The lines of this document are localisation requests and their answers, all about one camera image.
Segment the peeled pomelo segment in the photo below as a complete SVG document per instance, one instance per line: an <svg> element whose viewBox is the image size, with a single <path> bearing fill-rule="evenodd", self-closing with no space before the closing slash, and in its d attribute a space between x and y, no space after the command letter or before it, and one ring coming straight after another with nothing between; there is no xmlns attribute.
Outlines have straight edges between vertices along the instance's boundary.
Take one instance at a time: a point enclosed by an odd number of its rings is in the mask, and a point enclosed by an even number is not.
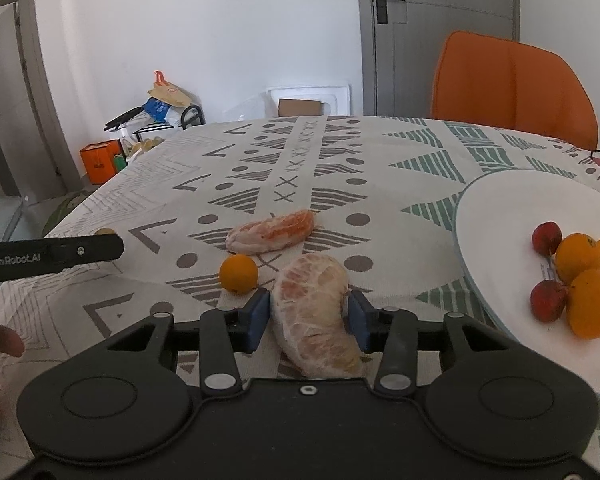
<svg viewBox="0 0 600 480"><path fill-rule="evenodd" d="M277 275L271 292L274 335L306 377L363 374L361 350L344 327L348 290L346 269L329 255L301 255Z"/></svg>
<svg viewBox="0 0 600 480"><path fill-rule="evenodd" d="M228 232L225 247L229 252L247 256L276 252L303 242L314 228L314 212L302 209L236 226Z"/></svg>

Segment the small red fruit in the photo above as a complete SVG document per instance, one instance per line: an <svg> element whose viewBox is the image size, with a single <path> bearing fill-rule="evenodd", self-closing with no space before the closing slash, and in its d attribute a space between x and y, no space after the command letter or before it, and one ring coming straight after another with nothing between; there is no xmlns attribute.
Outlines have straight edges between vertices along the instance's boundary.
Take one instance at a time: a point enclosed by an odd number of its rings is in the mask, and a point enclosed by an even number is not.
<svg viewBox="0 0 600 480"><path fill-rule="evenodd" d="M553 323L562 316L568 299L568 288L558 281L536 284L530 294L533 316L542 323Z"/></svg>
<svg viewBox="0 0 600 480"><path fill-rule="evenodd" d="M550 258L562 242L562 230L554 221L541 223L532 233L533 250L539 255Z"/></svg>

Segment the large orange front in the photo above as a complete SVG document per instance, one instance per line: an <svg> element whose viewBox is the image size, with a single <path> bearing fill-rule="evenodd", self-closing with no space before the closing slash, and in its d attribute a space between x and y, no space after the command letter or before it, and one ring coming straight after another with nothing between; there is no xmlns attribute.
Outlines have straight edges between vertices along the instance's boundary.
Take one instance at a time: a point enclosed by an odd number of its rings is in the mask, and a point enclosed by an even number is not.
<svg viewBox="0 0 600 480"><path fill-rule="evenodd" d="M600 338L600 270L586 270L569 286L567 323L581 339Z"/></svg>

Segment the small orange on table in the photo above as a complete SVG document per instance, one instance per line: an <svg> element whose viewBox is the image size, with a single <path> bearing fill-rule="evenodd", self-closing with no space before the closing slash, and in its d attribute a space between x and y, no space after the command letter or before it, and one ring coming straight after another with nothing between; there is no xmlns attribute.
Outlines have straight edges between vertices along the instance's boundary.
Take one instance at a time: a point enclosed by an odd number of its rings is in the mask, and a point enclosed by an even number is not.
<svg viewBox="0 0 600 480"><path fill-rule="evenodd" d="M234 295L245 295L258 286L258 267L246 255L231 255L220 266L219 281L222 289Z"/></svg>

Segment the yellow loquat fruit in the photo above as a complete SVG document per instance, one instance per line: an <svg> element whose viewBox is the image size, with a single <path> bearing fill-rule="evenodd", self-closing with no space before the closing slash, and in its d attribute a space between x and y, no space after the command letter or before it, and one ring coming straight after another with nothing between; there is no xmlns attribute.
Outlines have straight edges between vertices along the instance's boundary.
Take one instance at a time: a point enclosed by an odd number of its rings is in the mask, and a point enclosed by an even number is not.
<svg viewBox="0 0 600 480"><path fill-rule="evenodd" d="M116 234L116 231L111 228L100 228L94 233L95 235Z"/></svg>

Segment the patterned white tablecloth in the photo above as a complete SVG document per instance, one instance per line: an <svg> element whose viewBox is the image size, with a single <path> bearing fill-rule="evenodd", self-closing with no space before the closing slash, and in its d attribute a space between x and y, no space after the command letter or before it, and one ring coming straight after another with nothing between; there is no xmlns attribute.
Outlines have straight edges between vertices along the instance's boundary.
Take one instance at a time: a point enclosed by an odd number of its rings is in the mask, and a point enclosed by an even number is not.
<svg viewBox="0 0 600 480"><path fill-rule="evenodd" d="M235 226L313 210L303 243L256 260L259 281L304 252L326 254L378 306L486 320L457 258L454 212L473 180L536 170L600 193L588 152L554 138L464 122L314 117L213 124L169 132L88 196L53 236L109 228L124 241L112 263L10 282L0 320L20 333L20 358L0 356L0 479L30 462L16 401L52 366L156 312L194 320L239 299L218 272Z"/></svg>

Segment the orange box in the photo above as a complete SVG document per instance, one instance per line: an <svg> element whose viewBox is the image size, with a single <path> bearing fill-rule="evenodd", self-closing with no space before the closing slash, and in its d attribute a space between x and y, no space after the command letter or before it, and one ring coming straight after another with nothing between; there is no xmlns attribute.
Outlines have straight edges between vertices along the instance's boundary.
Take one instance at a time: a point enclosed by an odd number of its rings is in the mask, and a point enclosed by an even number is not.
<svg viewBox="0 0 600 480"><path fill-rule="evenodd" d="M117 140L108 140L88 144L80 151L87 179L91 184L104 184L116 173L114 156L122 154L122 147Z"/></svg>

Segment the white round plate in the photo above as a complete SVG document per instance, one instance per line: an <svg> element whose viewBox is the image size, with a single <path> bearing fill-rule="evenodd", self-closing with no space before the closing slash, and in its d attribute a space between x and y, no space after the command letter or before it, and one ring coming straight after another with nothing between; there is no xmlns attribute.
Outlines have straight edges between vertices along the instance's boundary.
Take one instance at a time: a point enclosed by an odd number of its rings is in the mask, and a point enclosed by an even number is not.
<svg viewBox="0 0 600 480"><path fill-rule="evenodd" d="M600 192L536 170L506 170L471 182L454 216L455 247L469 283L498 328L582 377L600 396L600 338L573 335L565 320L543 324L529 297L555 268L531 243L545 221L600 239Z"/></svg>

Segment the blue white bag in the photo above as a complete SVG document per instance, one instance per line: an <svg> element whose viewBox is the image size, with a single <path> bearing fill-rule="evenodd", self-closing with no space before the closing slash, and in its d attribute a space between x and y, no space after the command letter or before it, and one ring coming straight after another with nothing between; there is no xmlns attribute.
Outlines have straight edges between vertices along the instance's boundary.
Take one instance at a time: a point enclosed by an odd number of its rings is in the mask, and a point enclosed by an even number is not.
<svg viewBox="0 0 600 480"><path fill-rule="evenodd" d="M149 98L143 105L144 112L155 122L168 124L176 128L181 125L182 111L166 102L155 98Z"/></svg>

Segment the brown cardboard box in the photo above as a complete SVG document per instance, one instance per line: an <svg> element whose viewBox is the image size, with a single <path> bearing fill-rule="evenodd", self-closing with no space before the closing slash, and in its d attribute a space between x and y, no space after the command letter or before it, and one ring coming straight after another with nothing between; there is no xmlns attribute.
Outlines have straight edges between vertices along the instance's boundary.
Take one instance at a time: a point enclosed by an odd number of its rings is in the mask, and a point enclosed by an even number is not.
<svg viewBox="0 0 600 480"><path fill-rule="evenodd" d="M314 100L280 99L278 101L278 117L321 116L322 103Z"/></svg>

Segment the white foam board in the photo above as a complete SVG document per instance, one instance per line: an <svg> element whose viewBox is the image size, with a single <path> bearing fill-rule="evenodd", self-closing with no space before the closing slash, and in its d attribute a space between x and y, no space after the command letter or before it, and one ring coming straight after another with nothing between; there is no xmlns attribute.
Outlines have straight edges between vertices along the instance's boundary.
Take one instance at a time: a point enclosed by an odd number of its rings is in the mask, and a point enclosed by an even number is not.
<svg viewBox="0 0 600 480"><path fill-rule="evenodd" d="M348 86L273 88L268 95L279 117L349 116L351 113Z"/></svg>

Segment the orange chair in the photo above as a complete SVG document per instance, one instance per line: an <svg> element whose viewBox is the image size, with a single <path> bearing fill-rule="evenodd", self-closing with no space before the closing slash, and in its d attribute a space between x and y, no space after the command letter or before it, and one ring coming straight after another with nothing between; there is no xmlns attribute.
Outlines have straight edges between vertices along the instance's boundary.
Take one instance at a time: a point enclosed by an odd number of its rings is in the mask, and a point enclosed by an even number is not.
<svg viewBox="0 0 600 480"><path fill-rule="evenodd" d="M473 32L446 38L432 82L430 116L598 147L593 104L559 55Z"/></svg>

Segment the grey door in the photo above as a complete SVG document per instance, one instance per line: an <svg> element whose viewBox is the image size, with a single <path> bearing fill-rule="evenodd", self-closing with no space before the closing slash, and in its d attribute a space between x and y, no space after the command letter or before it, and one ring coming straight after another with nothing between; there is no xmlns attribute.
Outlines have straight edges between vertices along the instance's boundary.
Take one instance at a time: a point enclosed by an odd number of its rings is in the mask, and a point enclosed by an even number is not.
<svg viewBox="0 0 600 480"><path fill-rule="evenodd" d="M376 21L376 0L358 0L363 112L427 117L432 82L446 38L464 30L519 38L519 0L389 2L387 25Z"/></svg>

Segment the grey side door frame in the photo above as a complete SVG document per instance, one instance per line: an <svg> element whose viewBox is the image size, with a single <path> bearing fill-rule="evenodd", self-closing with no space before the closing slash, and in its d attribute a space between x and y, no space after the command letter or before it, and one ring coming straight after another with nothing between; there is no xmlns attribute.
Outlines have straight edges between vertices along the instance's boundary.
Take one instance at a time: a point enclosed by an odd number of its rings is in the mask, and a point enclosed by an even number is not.
<svg viewBox="0 0 600 480"><path fill-rule="evenodd" d="M35 0L0 0L0 196L35 204L80 188L50 92Z"/></svg>

